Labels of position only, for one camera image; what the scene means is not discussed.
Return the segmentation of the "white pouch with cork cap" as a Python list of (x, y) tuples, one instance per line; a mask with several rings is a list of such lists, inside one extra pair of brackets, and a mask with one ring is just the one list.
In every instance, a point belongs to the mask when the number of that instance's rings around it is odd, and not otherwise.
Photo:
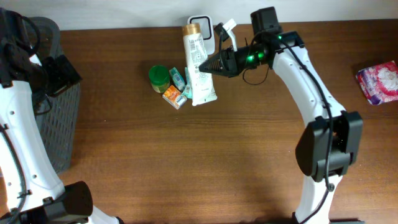
[(204, 39), (198, 23), (182, 27), (188, 76), (192, 90), (192, 105), (215, 101), (218, 97), (213, 86), (211, 73), (201, 72), (200, 65), (208, 58)]

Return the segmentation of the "teal wet wipes pack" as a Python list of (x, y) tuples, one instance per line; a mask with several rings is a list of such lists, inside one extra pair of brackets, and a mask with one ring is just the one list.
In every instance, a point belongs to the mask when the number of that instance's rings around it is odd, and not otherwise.
[(186, 85), (182, 92), (182, 95), (186, 96), (188, 99), (192, 99), (192, 97), (193, 97), (192, 87), (191, 87), (191, 83), (190, 83), (189, 70), (187, 67), (185, 67), (185, 79), (186, 79)]

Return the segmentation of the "small green tissue pack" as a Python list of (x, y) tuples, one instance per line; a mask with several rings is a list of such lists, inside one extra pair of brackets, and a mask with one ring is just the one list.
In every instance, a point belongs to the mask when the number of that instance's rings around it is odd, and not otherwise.
[(180, 72), (174, 67), (169, 70), (169, 73), (175, 87), (181, 92), (184, 91), (186, 84)]

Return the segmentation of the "orange tissue pack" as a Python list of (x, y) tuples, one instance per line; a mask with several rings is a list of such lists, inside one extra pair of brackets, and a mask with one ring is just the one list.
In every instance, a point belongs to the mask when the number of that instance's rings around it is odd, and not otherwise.
[(169, 104), (171, 104), (176, 110), (179, 110), (187, 101), (187, 97), (183, 96), (182, 93), (173, 85), (170, 85), (162, 95)]

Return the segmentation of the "green cup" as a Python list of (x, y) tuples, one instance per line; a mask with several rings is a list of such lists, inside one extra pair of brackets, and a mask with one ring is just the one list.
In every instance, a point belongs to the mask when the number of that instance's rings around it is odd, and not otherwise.
[(170, 86), (169, 70), (163, 65), (155, 65), (149, 70), (152, 88), (157, 93), (164, 93)]

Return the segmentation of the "red purple tissue pack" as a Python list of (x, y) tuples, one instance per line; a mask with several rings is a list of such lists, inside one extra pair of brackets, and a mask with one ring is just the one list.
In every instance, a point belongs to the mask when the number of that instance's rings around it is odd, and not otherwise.
[(397, 64), (390, 61), (364, 68), (356, 79), (371, 105), (397, 101)]

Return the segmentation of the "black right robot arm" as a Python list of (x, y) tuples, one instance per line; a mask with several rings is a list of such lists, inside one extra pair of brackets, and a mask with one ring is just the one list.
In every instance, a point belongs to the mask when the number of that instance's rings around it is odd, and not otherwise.
[(276, 9), (250, 15), (254, 37), (250, 44), (220, 50), (203, 62), (202, 72), (236, 77), (268, 65), (289, 89), (305, 125), (295, 148), (303, 173), (302, 196), (291, 218), (279, 223), (330, 223), (336, 187), (356, 162), (363, 131), (357, 111), (348, 112), (328, 91), (314, 69), (298, 32), (284, 32)]

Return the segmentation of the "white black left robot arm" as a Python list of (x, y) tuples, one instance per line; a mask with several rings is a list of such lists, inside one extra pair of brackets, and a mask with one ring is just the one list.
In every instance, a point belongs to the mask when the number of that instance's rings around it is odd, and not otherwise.
[(46, 17), (1, 9), (1, 172), (8, 212), (2, 223), (121, 223), (94, 206), (88, 185), (65, 185), (50, 163), (36, 123), (41, 102), (80, 82), (64, 55), (39, 58), (40, 31), (59, 28)]

